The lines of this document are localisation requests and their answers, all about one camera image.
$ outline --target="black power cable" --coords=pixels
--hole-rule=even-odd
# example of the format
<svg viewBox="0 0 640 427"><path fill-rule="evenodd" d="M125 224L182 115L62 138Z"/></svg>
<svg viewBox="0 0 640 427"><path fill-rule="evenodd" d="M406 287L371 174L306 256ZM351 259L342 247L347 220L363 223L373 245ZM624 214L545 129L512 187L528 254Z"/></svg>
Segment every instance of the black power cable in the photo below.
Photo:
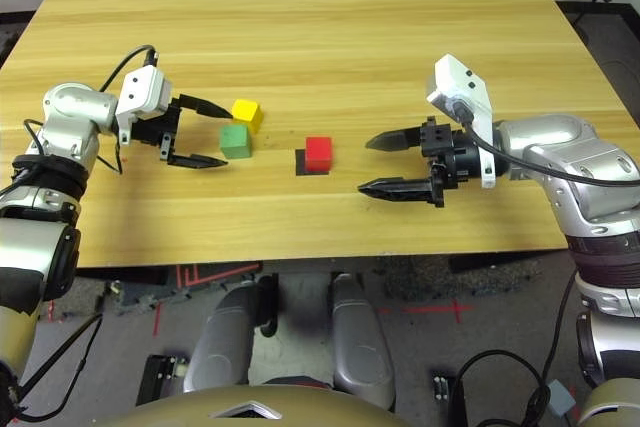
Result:
<svg viewBox="0 0 640 427"><path fill-rule="evenodd" d="M155 47L151 44L140 45L124 56L124 58L120 61L116 68L113 69L113 72L111 72L111 75L109 75L105 83L102 84L102 87L100 87L100 92L104 92L105 90L107 90L107 88L111 85L111 82L113 82L113 79L116 78L122 68L127 65L129 61L131 61L131 59L142 52L147 52L147 58L145 59L144 65L157 64L158 61Z"/></svg>
<svg viewBox="0 0 640 427"><path fill-rule="evenodd" d="M40 142L40 139L38 139L38 136L36 135L36 133L33 131L31 124L42 125L42 122L38 122L37 120L33 120L33 119L25 119L22 121L22 125L24 126L25 130L29 133L29 135L31 136L31 140L33 141L34 145L38 149L38 155L40 155L41 157L44 157L44 147L42 146L42 143ZM41 168L40 164L36 163L31 170L20 174L17 178L14 179L14 181L11 184L9 184L4 189L0 190L0 197L2 197L5 194L8 194L9 192L14 191L15 189L17 189L22 185L27 184L29 181L31 181L31 179L33 179L36 176L36 174L40 172L40 168Z"/></svg>
<svg viewBox="0 0 640 427"><path fill-rule="evenodd" d="M560 339L560 330L562 327L562 319L564 318L564 311L567 307L567 301L569 299L569 294L571 293L571 288L573 287L575 276L577 269L574 269L571 272L571 276L567 285L564 289L564 293L562 294L562 300L560 301L560 306L558 307L558 313L556 314L556 323L553 334L553 340L551 341L551 347L549 348L549 353L547 354L547 358L544 363L544 367L542 369L542 375L538 373L538 371L525 359L520 357L513 352L509 352L508 350L486 350L481 352L471 359L469 359L458 371L456 378L453 382L453 387L451 388L451 394L449 396L450 404L453 402L453 399L456 398L457 391L459 389L460 382L464 374L473 366L476 362L485 359L487 357L495 357L495 356L503 356L510 357L514 359L516 362L523 365L531 375L536 379L538 383L538 387L529 397L529 401L527 402L527 409L525 412L525 416L520 423L514 422L508 419L486 419L480 422L477 427L489 427L491 425L503 425L507 427L536 427L542 416L544 415L547 405L549 404L549 400L551 398L551 392L549 387L547 387L547 376L549 374L549 369L551 364L553 363L553 359L556 356L556 351L558 349L558 342Z"/></svg>
<svg viewBox="0 0 640 427"><path fill-rule="evenodd" d="M118 73L120 73L120 71L124 68L124 66L127 65L136 55L141 54L142 52L147 53L144 60L144 65L155 66L158 63L158 54L156 52L156 48L151 44L140 45L124 56L124 58L120 61L120 63L116 66L116 68L113 69L113 72L111 72L111 74L109 75L107 80L104 82L104 84L102 84L102 87L100 87L100 92L104 92L105 90L107 90L107 88L111 85L111 82L113 82L113 79L116 78L116 76L118 75ZM119 138L116 139L115 156L116 156L116 164L118 165L117 169L113 167L111 164L106 163L103 159L98 159L98 160L100 160L104 164L107 164L107 166L111 170L114 170L115 172L118 172L119 174L122 175L122 161L120 160L120 139Z"/></svg>
<svg viewBox="0 0 640 427"><path fill-rule="evenodd" d="M36 148L38 149L38 153L40 155L45 155L44 154L44 148L42 146L42 143L40 142L40 139L38 139L38 136L36 135L36 133L33 131L33 129L31 128L31 124L34 125L38 125L40 127L42 127L42 122L39 122L37 120L33 120L33 119L25 119L22 124L24 125L24 128L27 130L27 132L29 132L29 135L31 136L31 139L33 140L33 143L35 144ZM109 162L107 162L104 158L100 157L99 155L97 156L98 160L100 162L102 162L104 165L106 165L107 167L109 167L109 169L113 170L114 172L118 172L118 173L122 173L122 167L120 167L120 169L116 169L113 165L111 165Z"/></svg>
<svg viewBox="0 0 640 427"><path fill-rule="evenodd" d="M73 375L73 378L71 379L71 382L69 383L69 386L67 387L67 391L64 395L64 398L60 402L60 405L58 405L58 407L52 410L51 412L47 414L42 414L42 415L29 415L29 414L25 414L24 411L22 411L16 414L17 419L22 420L23 422L44 422L45 420L49 420L55 417L56 415L58 415L60 412L62 412L62 409L64 409L65 405L67 405L67 401L69 400L69 397L73 392L73 388L75 387L76 382L78 381L78 377L80 377L80 373L82 372L82 370L84 369L84 366L87 363L87 357L89 356L89 352L91 351L93 341L95 340L96 335L100 330L100 326L102 325L101 313L94 314L84 324L78 327L78 329L58 348L58 350L56 350L40 366L40 368L36 371L36 373L33 374L31 378L27 382L25 382L23 386L20 387L18 402L21 402L27 396L27 394L31 392L33 387L40 381L40 379L44 377L44 375L51 369L51 367L53 367L53 365L58 361L58 359L62 357L62 355L69 349L69 347L71 347L71 345L73 345L73 343L78 339L78 337L80 337L84 333L84 331L87 330L93 323L96 323L96 326L93 329L93 332L91 334L91 337L89 338L89 341L87 342L87 345L84 350L84 355L80 359L80 362L78 362L76 371Z"/></svg>
<svg viewBox="0 0 640 427"><path fill-rule="evenodd" d="M583 177L581 175L573 175L568 174L567 172L562 172L561 170L551 169L549 167L545 167L540 164L534 164L532 162L528 162L526 160L520 159L519 157L514 157L513 155L509 155L501 150L497 149L493 145L486 142L482 137L480 137L471 127L471 122L473 121L473 114L467 108L466 105L463 105L456 113L459 114L462 109L466 110L469 113L469 116L466 115L466 112L463 114L464 120L461 122L464 131L473 142L483 150L499 157L503 160L506 160L509 163L515 164L524 169L533 170L534 172L538 172L540 174L549 175L551 177L556 177L558 179L563 179L569 182L577 182L579 184L587 184L587 185L595 185L598 187L639 187L640 179L637 180L604 180L604 179L593 179L591 177Z"/></svg>

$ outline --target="wood grain surface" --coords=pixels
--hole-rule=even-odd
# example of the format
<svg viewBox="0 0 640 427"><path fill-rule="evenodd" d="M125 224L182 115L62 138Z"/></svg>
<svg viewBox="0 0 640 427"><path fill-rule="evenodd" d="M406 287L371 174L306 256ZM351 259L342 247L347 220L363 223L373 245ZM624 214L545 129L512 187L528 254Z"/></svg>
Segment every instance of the wood grain surface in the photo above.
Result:
<svg viewBox="0 0 640 427"><path fill-rule="evenodd" d="M444 209L357 192L425 175L416 149L364 143L436 113L425 79L447 52L484 77L496 119L573 113L640 158L635 124L553 0L45 0L0 72L3 184L44 93L69 80L97 88L142 43L157 47L174 95L255 99L265 120L253 157L225 168L169 167L141 144L123 148L122 177L96 164L81 266L564 247L530 181L472 181L445 192ZM187 111L177 153L221 155L220 125ZM309 135L333 138L328 176L294 175ZM101 153L112 147L103 139Z"/></svg>

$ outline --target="robotic arm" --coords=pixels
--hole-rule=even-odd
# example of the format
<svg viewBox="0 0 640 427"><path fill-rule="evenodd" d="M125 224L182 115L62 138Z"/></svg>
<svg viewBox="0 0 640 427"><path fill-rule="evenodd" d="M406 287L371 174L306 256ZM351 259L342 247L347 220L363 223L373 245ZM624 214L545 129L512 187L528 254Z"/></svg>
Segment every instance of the robotic arm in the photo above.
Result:
<svg viewBox="0 0 640 427"><path fill-rule="evenodd" d="M470 177L481 178L484 188L495 185L495 175L535 180L567 239L576 285L589 308L577 321L586 381L595 387L614 378L640 379L640 171L633 159L572 115L492 123L484 82L451 55L436 63L427 100L464 130L429 117L419 128L379 134L367 147L420 146L430 176L376 179L359 190L443 207L444 190Z"/></svg>
<svg viewBox="0 0 640 427"><path fill-rule="evenodd" d="M17 382L31 350L41 302L62 296L73 282L80 199L98 156L99 135L118 136L117 157L119 144L133 139L159 146L161 160L171 165L226 164L174 153L181 108L209 117L231 114L184 94L170 100L171 84L155 66L157 56L151 50L146 65L126 75L119 100L84 84L64 83L45 94L45 121L37 135L29 126L33 121L25 121L32 142L13 161L13 183L0 192L0 425L18 408ZM118 168L121 173L119 158Z"/></svg>

